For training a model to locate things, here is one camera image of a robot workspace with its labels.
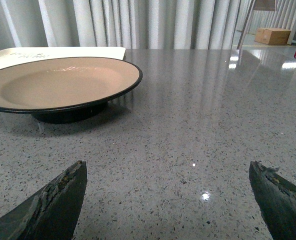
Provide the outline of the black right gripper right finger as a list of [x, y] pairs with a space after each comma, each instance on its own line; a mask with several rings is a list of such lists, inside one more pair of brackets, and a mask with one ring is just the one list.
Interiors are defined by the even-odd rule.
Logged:
[[296, 185], [257, 161], [250, 163], [249, 180], [272, 238], [296, 240]]

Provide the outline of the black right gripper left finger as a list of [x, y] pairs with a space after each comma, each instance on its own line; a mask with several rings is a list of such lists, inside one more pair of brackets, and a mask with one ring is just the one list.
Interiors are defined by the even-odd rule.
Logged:
[[0, 240], [70, 240], [81, 212], [87, 166], [78, 161], [0, 218]]

